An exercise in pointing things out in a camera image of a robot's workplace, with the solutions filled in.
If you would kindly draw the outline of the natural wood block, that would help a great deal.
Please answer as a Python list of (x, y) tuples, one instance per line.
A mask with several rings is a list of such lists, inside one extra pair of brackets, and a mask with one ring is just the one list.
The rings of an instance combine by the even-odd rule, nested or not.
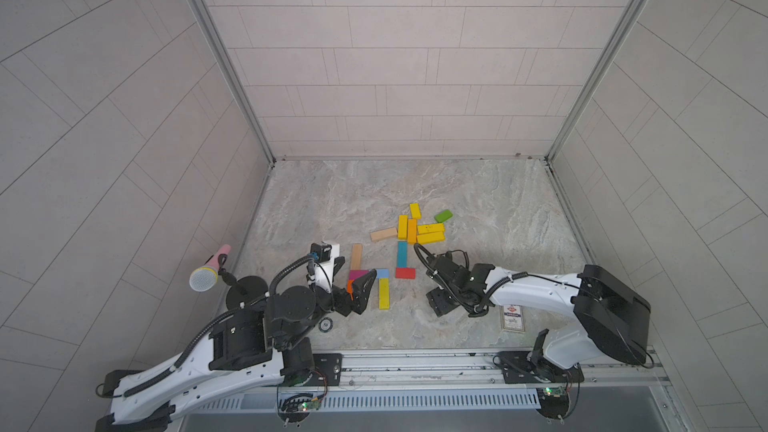
[(377, 230), (370, 233), (370, 239), (372, 242), (379, 242), (387, 239), (396, 239), (397, 237), (398, 237), (398, 229), (396, 227)]
[(363, 245), (360, 243), (355, 243), (352, 246), (352, 251), (350, 255), (350, 269), (351, 270), (361, 270), (362, 269), (362, 253), (363, 253)]

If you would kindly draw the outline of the red block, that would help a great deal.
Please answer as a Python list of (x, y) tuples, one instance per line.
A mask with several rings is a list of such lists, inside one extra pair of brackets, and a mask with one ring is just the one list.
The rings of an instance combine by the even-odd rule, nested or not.
[(397, 279), (414, 280), (416, 278), (416, 270), (414, 268), (398, 267), (395, 269), (395, 277)]

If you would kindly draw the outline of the green block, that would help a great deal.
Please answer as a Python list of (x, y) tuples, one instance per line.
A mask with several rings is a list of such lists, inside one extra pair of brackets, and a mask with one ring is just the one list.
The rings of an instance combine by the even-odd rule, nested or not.
[(437, 223), (444, 223), (453, 217), (453, 213), (449, 209), (445, 209), (434, 216), (434, 220)]

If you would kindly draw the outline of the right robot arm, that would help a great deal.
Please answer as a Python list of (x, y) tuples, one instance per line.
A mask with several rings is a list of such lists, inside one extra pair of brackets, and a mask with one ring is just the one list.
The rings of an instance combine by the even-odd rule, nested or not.
[(433, 254), (420, 244), (413, 249), (437, 285), (427, 295), (437, 316), (463, 308), (480, 318), (494, 306), (516, 305), (570, 318), (560, 329), (540, 331), (523, 356), (500, 356), (505, 369), (563, 383), (581, 380), (580, 364), (601, 355), (631, 366), (647, 364), (650, 303), (599, 265), (587, 264), (578, 274), (539, 275), (456, 263), (452, 252)]

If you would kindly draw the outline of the black microphone stand base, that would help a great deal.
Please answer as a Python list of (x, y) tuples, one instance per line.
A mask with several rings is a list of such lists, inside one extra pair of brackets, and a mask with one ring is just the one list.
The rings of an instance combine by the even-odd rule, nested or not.
[(237, 280), (227, 291), (225, 305), (228, 310), (237, 309), (241, 303), (248, 304), (268, 292), (266, 281), (258, 276), (246, 276)]

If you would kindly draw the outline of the magenta block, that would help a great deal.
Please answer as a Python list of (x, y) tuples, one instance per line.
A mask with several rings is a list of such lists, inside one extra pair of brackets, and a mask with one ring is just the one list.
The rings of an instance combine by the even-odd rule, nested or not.
[(369, 271), (368, 271), (368, 270), (351, 270), (351, 271), (349, 272), (349, 279), (350, 279), (351, 281), (354, 281), (354, 280), (356, 280), (356, 279), (358, 279), (358, 278), (364, 277), (364, 276), (365, 276), (365, 275), (367, 275), (368, 273), (369, 273)]

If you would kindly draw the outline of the playing card box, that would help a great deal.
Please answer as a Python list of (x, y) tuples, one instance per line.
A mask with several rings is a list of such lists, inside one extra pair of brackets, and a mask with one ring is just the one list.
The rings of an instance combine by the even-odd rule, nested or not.
[(525, 331), (523, 310), (518, 305), (505, 305), (501, 310), (501, 325), (504, 331)]

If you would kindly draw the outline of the upright yellow block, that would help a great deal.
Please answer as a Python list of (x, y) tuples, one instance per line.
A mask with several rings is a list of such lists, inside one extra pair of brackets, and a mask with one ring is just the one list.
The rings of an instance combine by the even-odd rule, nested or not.
[(399, 241), (406, 241), (408, 236), (408, 216), (400, 215), (398, 217), (397, 238)]

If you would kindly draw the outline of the left circuit board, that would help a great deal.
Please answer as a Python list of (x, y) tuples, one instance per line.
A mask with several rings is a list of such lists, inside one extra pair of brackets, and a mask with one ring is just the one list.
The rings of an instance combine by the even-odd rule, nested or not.
[(321, 405), (322, 400), (313, 394), (300, 393), (282, 400), (277, 408), (277, 414), (285, 424), (298, 424), (310, 413), (318, 410)]

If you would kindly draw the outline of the teal block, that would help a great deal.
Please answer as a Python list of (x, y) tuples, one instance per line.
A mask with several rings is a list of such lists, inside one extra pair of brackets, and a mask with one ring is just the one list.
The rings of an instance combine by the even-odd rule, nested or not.
[(408, 243), (406, 241), (399, 241), (397, 244), (397, 262), (396, 268), (408, 267)]

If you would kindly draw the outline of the small yellow block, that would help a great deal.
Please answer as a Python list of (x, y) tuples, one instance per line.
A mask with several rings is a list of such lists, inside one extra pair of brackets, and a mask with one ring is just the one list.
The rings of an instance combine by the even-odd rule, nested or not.
[(420, 206), (418, 203), (411, 203), (409, 205), (410, 215), (412, 219), (419, 220), (422, 218)]

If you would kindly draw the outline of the right circuit board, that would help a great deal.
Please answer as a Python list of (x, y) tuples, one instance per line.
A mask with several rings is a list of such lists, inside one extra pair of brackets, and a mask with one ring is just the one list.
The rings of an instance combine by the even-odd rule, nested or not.
[(539, 409), (537, 412), (550, 420), (564, 421), (571, 410), (570, 395), (564, 387), (536, 389)]

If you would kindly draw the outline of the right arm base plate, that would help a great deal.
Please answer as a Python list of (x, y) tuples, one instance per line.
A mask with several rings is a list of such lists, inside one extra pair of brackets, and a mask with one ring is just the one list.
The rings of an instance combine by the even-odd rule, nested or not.
[(493, 357), (493, 364), (502, 371), (506, 384), (563, 384), (575, 385), (584, 381), (579, 366), (562, 369), (549, 361), (530, 358), (529, 351), (501, 351)]

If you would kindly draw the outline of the circuit board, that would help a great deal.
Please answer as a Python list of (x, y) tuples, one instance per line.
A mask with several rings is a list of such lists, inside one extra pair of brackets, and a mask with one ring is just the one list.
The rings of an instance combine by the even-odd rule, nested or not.
[(536, 389), (539, 409), (537, 412), (550, 420), (564, 421), (571, 410), (570, 395), (564, 387)]
[(277, 414), (285, 424), (298, 424), (310, 413), (318, 410), (321, 405), (322, 400), (313, 394), (300, 393), (282, 400), (277, 408)]

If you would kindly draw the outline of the amber orange block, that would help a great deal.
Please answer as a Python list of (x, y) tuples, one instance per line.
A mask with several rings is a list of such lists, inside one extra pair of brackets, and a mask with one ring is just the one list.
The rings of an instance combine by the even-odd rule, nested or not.
[(418, 220), (409, 219), (407, 222), (406, 241), (408, 244), (415, 244), (418, 235)]

